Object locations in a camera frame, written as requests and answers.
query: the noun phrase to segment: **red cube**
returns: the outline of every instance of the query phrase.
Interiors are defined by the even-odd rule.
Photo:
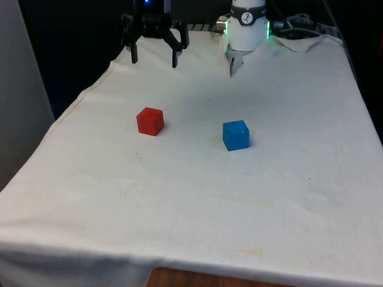
[[[160,109],[144,108],[137,115],[138,131],[145,135],[157,136],[163,127],[163,113]]]

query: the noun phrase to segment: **white cylindrical robot part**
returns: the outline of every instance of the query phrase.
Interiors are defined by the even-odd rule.
[[[239,8],[254,8],[264,6],[266,0],[233,0],[233,6]]]
[[[266,0],[233,0],[233,6],[239,8],[262,7]],[[259,18],[252,26],[242,26],[238,19],[231,16],[227,21],[227,37],[230,47],[237,51],[254,51],[265,39],[268,29],[266,17]]]

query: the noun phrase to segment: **blue cube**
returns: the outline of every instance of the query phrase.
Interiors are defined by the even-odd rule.
[[[250,132],[244,121],[223,124],[223,142],[228,151],[250,146]]]

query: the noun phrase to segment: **wooden surface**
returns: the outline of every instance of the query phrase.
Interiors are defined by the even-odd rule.
[[[220,277],[165,268],[150,273],[147,287],[287,287],[243,279]]]

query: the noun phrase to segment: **logo on robot part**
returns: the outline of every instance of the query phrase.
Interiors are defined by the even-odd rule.
[[[253,15],[249,12],[244,12],[241,18],[244,24],[250,24],[253,21]]]

